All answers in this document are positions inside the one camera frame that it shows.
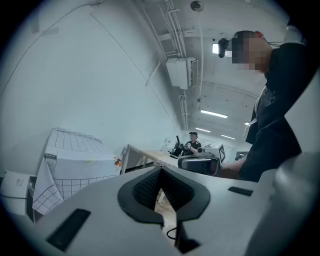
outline black slot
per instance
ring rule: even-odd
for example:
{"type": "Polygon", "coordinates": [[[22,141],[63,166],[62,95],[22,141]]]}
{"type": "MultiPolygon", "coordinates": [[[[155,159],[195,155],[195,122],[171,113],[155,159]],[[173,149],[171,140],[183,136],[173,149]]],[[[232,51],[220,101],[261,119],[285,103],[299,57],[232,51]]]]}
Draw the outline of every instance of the black slot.
{"type": "Polygon", "coordinates": [[[250,197],[253,193],[253,190],[244,189],[244,188],[240,188],[240,187],[236,187],[236,186],[232,186],[228,190],[231,192],[240,194],[240,195],[247,196],[247,197],[250,197]]]}
{"type": "Polygon", "coordinates": [[[76,209],[71,215],[46,239],[52,246],[61,251],[65,251],[70,245],[76,234],[83,226],[90,211],[76,209]]]}

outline white table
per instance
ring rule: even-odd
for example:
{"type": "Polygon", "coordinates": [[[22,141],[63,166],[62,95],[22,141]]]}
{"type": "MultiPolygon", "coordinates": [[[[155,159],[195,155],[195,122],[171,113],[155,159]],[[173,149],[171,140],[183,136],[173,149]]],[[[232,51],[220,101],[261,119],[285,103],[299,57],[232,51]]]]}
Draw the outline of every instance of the white table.
{"type": "MultiPolygon", "coordinates": [[[[170,155],[166,152],[163,152],[161,150],[140,149],[136,146],[128,144],[120,175],[126,172],[130,151],[135,151],[138,154],[145,157],[142,168],[146,167],[148,159],[153,160],[158,165],[163,165],[167,167],[178,167],[178,159],[170,157],[170,155]]],[[[162,192],[158,200],[159,204],[161,204],[164,197],[165,193],[162,192]]]]}

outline person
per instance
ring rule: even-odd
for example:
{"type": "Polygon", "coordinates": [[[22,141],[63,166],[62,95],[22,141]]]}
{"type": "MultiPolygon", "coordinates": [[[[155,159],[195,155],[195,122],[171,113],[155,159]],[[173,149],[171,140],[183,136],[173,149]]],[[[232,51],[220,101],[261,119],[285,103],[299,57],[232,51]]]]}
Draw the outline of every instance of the person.
{"type": "Polygon", "coordinates": [[[182,156],[193,156],[194,153],[198,152],[198,148],[201,147],[201,143],[198,141],[198,133],[195,131],[189,132],[190,141],[184,145],[182,156]]]}
{"type": "Polygon", "coordinates": [[[222,164],[218,176],[258,182],[264,171],[278,168],[301,152],[285,114],[316,71],[311,66],[313,54],[292,20],[279,48],[272,48],[259,31],[239,31],[230,43],[232,63],[264,74],[267,82],[252,113],[246,138],[252,144],[248,155],[222,164]]]}

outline cable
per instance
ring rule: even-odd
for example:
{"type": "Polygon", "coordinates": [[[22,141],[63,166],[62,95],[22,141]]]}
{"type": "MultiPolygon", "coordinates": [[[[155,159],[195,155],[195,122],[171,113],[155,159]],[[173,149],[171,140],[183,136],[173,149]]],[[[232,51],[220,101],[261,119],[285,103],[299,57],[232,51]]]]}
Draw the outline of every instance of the cable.
{"type": "Polygon", "coordinates": [[[172,240],[176,240],[175,237],[172,237],[172,236],[168,235],[169,232],[174,231],[174,230],[176,230],[176,229],[177,229],[177,227],[174,227],[173,229],[170,229],[170,230],[166,233],[166,236],[167,236],[168,238],[172,239],[172,240]]]}
{"type": "Polygon", "coordinates": [[[15,73],[17,67],[19,66],[20,62],[22,61],[22,59],[24,58],[24,56],[27,54],[27,52],[30,50],[30,48],[36,43],[36,41],[38,41],[38,39],[40,37],[42,37],[42,35],[44,35],[49,29],[51,29],[54,25],[56,25],[59,21],[61,21],[64,17],[66,17],[67,15],[69,15],[70,13],[72,13],[73,11],[75,11],[76,9],[83,7],[83,6],[98,6],[98,5],[102,5],[104,2],[106,2],[107,0],[101,2],[101,3],[87,3],[87,4],[83,4],[78,6],[77,8],[73,9],[72,11],[69,11],[66,15],[62,16],[60,19],[58,19],[55,23],[53,23],[50,27],[48,27],[44,32],[41,33],[41,35],[39,35],[39,37],[37,37],[34,42],[28,47],[28,49],[26,49],[25,53],[22,55],[22,57],[20,58],[20,60],[18,61],[17,65],[14,67],[14,70],[12,71],[8,81],[5,83],[2,92],[0,93],[0,98],[2,96],[2,94],[4,93],[9,81],[11,80],[11,77],[13,76],[13,74],[15,73]]]}
{"type": "Polygon", "coordinates": [[[3,194],[0,194],[0,197],[27,200],[27,198],[25,198],[25,197],[14,197],[14,196],[7,196],[7,195],[3,195],[3,194]]]}

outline man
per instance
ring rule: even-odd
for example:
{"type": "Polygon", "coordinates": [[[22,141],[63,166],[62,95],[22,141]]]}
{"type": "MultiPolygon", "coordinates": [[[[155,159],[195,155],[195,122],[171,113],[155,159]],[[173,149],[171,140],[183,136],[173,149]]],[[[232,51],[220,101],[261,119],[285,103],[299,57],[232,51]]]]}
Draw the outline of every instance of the man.
{"type": "Polygon", "coordinates": [[[198,133],[195,131],[189,132],[190,141],[188,141],[185,146],[182,155],[183,156],[193,156],[194,153],[198,152],[198,148],[201,147],[201,143],[198,141],[198,133]]]}
{"type": "Polygon", "coordinates": [[[222,165],[219,176],[258,182],[262,173],[276,169],[301,152],[284,115],[308,86],[312,56],[301,32],[288,23],[283,44],[273,49],[261,32],[239,31],[231,40],[232,63],[263,73],[265,88],[256,102],[246,141],[248,155],[222,165]]]}

